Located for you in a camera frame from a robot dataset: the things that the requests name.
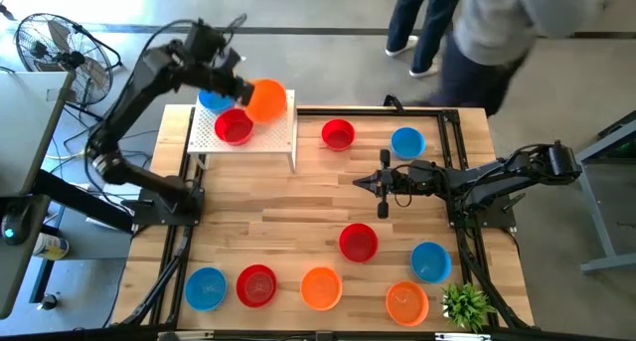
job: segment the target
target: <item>person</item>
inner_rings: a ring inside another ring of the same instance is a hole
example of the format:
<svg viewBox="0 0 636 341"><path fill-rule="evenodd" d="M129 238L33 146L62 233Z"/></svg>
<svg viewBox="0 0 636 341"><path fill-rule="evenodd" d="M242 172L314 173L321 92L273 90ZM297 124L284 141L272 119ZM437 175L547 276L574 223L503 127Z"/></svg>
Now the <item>person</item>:
<svg viewBox="0 0 636 341"><path fill-rule="evenodd" d="M448 34L439 92L427 105L483 107L495 114L538 35L563 38L608 0L463 0Z"/></svg>
<svg viewBox="0 0 636 341"><path fill-rule="evenodd" d="M423 2L424 0L397 0L389 23L386 49L388 56L396 57L415 48L409 73L417 79L437 74L438 66L434 57L444 32L452 22L459 0L428 0L426 17L418 38L411 33Z"/></svg>

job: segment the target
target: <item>gray floor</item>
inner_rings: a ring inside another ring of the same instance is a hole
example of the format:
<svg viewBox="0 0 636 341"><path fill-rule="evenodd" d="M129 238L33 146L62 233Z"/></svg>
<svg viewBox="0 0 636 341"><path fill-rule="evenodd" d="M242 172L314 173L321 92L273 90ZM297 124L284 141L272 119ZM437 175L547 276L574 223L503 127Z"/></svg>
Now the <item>gray floor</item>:
<svg viewBox="0 0 636 341"><path fill-rule="evenodd" d="M202 17L225 25L242 12L251 27L384 28L395 0L6 0L18 18L47 11L80 22L160 25L177 18ZM636 0L617 0L585 30L636 31ZM0 65L23 70L11 34L0 21ZM145 34L97 34L123 57L112 93L95 110L103 112L129 74ZM157 43L173 36L161 36ZM383 54L384 37L238 35L234 47L247 60L238 73L271 77L297 91L302 104L378 104L386 93L409 100L434 91L408 74L409 55L394 61ZM594 134L636 107L635 40L541 40L514 80L502 111L491 118L496 151L506 155L521 145L560 138L576 150ZM156 129L165 103L192 103L196 92L182 88L161 96L130 133ZM56 138L80 131L63 117ZM126 141L126 148L152 152L154 134ZM73 148L80 149L82 140ZM47 161L46 168L57 162ZM64 169L65 179L84 182L80 163ZM583 276L579 264L601 256L585 201L577 184L533 187L515 212L522 264L536 323L551 331L634 338L636 270ZM48 292L62 305L39 312L26 302L31 265L12 315L0 321L0 335L75 327L97 327L107 318L116 293L122 259L63 261L56 264Z"/></svg>

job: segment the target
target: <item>blue bowl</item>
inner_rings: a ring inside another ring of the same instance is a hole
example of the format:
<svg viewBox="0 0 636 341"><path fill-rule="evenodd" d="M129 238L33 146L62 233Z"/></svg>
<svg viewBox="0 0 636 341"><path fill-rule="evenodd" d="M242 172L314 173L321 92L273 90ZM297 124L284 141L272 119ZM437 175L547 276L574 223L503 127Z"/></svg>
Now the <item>blue bowl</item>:
<svg viewBox="0 0 636 341"><path fill-rule="evenodd" d="M426 282L442 282L450 274L450 256L441 245L424 242L411 253L410 268Z"/></svg>
<svg viewBox="0 0 636 341"><path fill-rule="evenodd" d="M235 105L235 102L231 98L227 96L221 97L216 92L205 90L199 91L199 102L214 114L221 114L223 111Z"/></svg>
<svg viewBox="0 0 636 341"><path fill-rule="evenodd" d="M399 159L413 159L424 152L426 141L416 129L402 127L391 136L391 150Z"/></svg>
<svg viewBox="0 0 636 341"><path fill-rule="evenodd" d="M226 297L228 284L214 267L202 267L186 282L186 300L197 311L214 310Z"/></svg>

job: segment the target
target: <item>small plant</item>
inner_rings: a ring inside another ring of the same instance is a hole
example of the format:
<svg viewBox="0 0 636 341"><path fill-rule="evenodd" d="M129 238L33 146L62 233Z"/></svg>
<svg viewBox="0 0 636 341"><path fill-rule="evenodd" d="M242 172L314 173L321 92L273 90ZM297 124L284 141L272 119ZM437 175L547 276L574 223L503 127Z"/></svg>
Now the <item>small plant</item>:
<svg viewBox="0 0 636 341"><path fill-rule="evenodd" d="M477 333L481 331L482 326L486 325L488 313L497 312L488 304L488 296L484 294L484 291L477 290L471 283L463 286L450 284L443 290L444 316L450 318L450 322L456 326Z"/></svg>

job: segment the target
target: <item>red bowl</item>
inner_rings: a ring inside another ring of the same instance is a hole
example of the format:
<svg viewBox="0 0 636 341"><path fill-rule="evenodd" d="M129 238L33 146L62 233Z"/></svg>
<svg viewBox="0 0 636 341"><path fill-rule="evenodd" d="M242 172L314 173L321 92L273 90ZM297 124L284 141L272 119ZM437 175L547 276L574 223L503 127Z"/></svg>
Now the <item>red bowl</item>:
<svg viewBox="0 0 636 341"><path fill-rule="evenodd" d="M237 295L249 307L260 307L274 297L276 275L265 265L249 266L238 276Z"/></svg>
<svg viewBox="0 0 636 341"><path fill-rule="evenodd" d="M254 123L240 108L231 108L217 117L215 133L221 141L239 146L249 141Z"/></svg>
<svg viewBox="0 0 636 341"><path fill-rule="evenodd" d="M322 127L322 140L334 151L344 151L354 142L356 130L343 119L332 119Z"/></svg>
<svg viewBox="0 0 636 341"><path fill-rule="evenodd" d="M355 262L370 260L378 251L378 236L371 227L355 223L340 234L340 252Z"/></svg>

